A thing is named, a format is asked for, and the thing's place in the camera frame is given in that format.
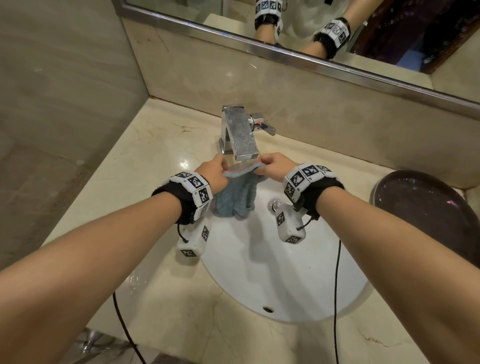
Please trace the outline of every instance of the marble backsplash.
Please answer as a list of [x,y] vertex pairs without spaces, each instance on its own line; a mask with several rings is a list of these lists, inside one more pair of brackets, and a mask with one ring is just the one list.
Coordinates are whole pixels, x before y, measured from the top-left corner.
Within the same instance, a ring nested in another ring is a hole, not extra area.
[[458,188],[480,184],[480,122],[123,20],[150,95],[220,115],[241,103],[280,135]]

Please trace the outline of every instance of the white sink basin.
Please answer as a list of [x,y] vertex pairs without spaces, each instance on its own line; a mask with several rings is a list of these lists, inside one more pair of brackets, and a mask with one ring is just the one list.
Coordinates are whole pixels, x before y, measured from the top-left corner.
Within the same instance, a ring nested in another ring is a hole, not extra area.
[[[339,239],[320,218],[305,228],[307,237],[299,244],[280,241],[267,208],[273,198],[288,201],[281,184],[267,180],[258,184],[255,211],[246,220],[211,217],[202,261],[225,292],[260,315],[285,322],[332,316]],[[304,223],[309,218],[304,216]],[[342,246],[337,310],[353,303],[367,282]]]

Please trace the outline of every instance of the hand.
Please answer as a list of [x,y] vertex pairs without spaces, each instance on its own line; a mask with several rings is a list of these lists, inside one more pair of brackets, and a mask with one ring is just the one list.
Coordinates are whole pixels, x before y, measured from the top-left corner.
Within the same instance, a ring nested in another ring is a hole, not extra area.
[[292,172],[298,163],[295,163],[290,158],[284,156],[282,153],[263,154],[258,158],[265,167],[259,167],[253,172],[260,176],[267,176],[272,180],[283,182],[284,177]]
[[325,59],[327,57],[327,50],[325,49],[324,45],[320,42],[313,42],[307,46],[304,46],[300,52],[308,54],[310,56],[314,56],[317,58]]
[[227,162],[219,153],[211,161],[203,162],[195,172],[201,174],[210,184],[213,194],[223,190],[228,183],[227,178],[223,175],[223,171],[228,169]]

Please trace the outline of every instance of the washcloth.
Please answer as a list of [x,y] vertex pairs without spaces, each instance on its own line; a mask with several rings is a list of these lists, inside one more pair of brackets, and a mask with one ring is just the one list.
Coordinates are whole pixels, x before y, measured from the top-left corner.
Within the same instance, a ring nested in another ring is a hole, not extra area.
[[253,170],[264,165],[255,163],[241,170],[226,170],[223,174],[228,178],[228,185],[215,195],[214,214],[221,218],[246,219],[255,209],[257,184],[266,179],[253,173]]

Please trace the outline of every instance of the chrome faucet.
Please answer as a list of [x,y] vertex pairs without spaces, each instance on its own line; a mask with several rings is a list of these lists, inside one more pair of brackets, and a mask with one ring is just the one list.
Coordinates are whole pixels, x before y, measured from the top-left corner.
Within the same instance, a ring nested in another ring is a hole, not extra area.
[[253,136],[257,130],[265,130],[270,135],[275,135],[276,132],[259,112],[248,115],[243,105],[222,106],[219,139],[222,154],[233,154],[237,162],[257,158],[258,148]]

